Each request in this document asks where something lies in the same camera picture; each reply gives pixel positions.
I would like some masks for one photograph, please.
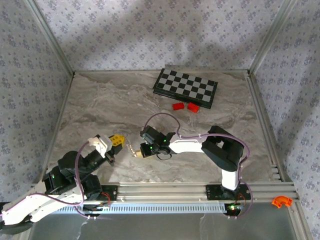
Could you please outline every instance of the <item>yellow block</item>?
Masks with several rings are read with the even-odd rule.
[[[122,144],[122,147],[125,145],[125,136],[122,135],[113,135],[110,137],[110,140],[112,141],[112,146],[116,147],[119,144]]]
[[[141,151],[136,151],[136,152],[135,152],[135,156],[136,156],[136,157],[142,157]]]

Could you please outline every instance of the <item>gray marble tabletop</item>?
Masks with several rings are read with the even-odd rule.
[[[170,113],[181,122],[180,133],[193,136],[207,133],[219,125],[244,140],[250,158],[243,166],[243,179],[271,181],[271,166],[263,134],[247,82],[224,73],[198,73],[198,77],[218,82],[211,109],[193,113],[186,108],[173,111],[178,101],[153,93],[159,72],[76,74],[62,116],[48,168],[57,164],[66,152],[78,150],[95,135],[126,136],[135,150],[143,142],[139,132],[145,121],[158,112]],[[168,116],[155,117],[150,125],[163,133],[174,132],[176,122]],[[85,148],[82,155],[91,151]],[[203,153],[180,153],[170,160],[155,156],[132,157],[125,147],[111,167],[104,163],[96,172],[101,183],[107,182],[219,182],[220,169]]]

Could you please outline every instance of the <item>white arm segment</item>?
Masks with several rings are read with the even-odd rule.
[[[183,152],[203,153],[201,147],[202,144],[197,139],[182,140],[176,138],[176,140],[173,139],[173,142],[169,145],[169,148],[176,154]],[[221,169],[221,172],[222,186],[234,191],[239,184],[238,171],[225,171]]]
[[[35,223],[45,216],[66,206],[64,203],[57,202],[43,195],[31,195],[36,193],[44,194],[45,191],[45,183],[41,181],[17,200],[4,205],[2,220],[5,225],[18,224],[27,215],[30,215],[32,217],[30,221]],[[79,203],[82,200],[79,186],[76,186],[61,195],[49,196],[67,203]]]
[[[106,152],[110,151],[112,148],[112,141],[106,135],[98,137],[91,137],[88,139],[89,146],[94,146],[95,149],[100,153],[104,158]]]
[[[239,184],[238,171],[226,171],[221,169],[222,181],[221,184],[226,189],[234,191]]]

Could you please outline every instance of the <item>red block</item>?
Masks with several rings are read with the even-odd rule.
[[[179,109],[184,109],[185,105],[183,102],[179,102],[179,103],[172,104],[172,107],[173,107],[173,110],[175,111]]]
[[[199,106],[193,104],[192,102],[190,102],[188,104],[188,107],[187,107],[190,111],[194,112],[194,113],[197,113],[199,111]]]

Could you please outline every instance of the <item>orange connector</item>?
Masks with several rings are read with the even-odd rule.
[[[277,208],[281,208],[282,204],[290,207],[292,205],[293,200],[287,196],[277,196],[275,199],[272,200],[272,205],[277,206]]]

